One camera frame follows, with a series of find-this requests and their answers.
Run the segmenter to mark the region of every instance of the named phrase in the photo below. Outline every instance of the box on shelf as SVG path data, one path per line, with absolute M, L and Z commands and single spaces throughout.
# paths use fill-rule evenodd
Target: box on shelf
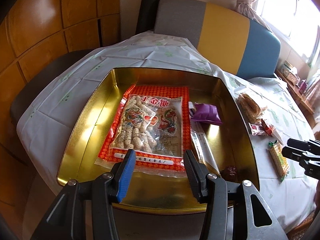
M 286 64 L 282 66 L 281 73 L 294 85 L 297 85 L 300 81 L 300 78 L 294 75 Z

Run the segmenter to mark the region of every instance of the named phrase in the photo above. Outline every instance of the red candy wrapper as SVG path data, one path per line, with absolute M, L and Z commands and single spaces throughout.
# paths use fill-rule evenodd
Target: red candy wrapper
M 262 125 L 264 131 L 266 132 L 266 134 L 269 135 L 269 136 L 271 136 L 271 135 L 272 135 L 272 129 L 271 129 L 271 127 L 269 127 L 269 126 L 266 124 L 266 122 L 265 122 L 263 119 L 261 119 L 261 125 Z
M 123 95 L 96 163 L 110 168 L 134 149 L 136 170 L 163 176 L 172 175 L 164 170 L 184 171 L 183 153 L 191 148 L 188 101 L 187 87 L 132 85 Z

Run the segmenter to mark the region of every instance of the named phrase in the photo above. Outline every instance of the candy package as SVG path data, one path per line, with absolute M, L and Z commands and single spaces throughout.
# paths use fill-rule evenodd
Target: candy package
M 227 166 L 221 172 L 221 177 L 226 181 L 237 181 L 237 168 L 236 166 Z
M 128 149 L 134 149 L 136 170 L 185 176 L 183 153 L 191 142 L 188 99 L 187 87 L 132 85 L 121 100 L 96 163 L 110 168 L 122 161 Z
M 222 125 L 216 106 L 209 104 L 195 104 L 196 112 L 192 120 L 214 125 Z
M 262 126 L 249 123 L 252 135 L 267 135 Z

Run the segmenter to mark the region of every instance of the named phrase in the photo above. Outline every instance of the purple candy wrapper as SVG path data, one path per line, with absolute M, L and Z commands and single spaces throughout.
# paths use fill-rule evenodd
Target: purple candy wrapper
M 193 115 L 192 120 L 214 125 L 222 125 L 216 106 L 209 104 L 195 104 L 195 107 L 196 113 Z

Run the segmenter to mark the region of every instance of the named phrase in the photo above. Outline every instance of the white packaging strip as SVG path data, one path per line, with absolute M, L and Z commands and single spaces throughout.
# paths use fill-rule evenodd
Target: white packaging strip
M 200 122 L 193 121 L 191 118 L 195 112 L 195 107 L 192 102 L 188 103 L 190 117 L 190 133 L 193 144 L 195 145 L 199 161 L 203 164 L 208 163 L 217 172 L 219 168 L 214 160 L 212 151 L 209 147 L 207 136 L 205 135 Z

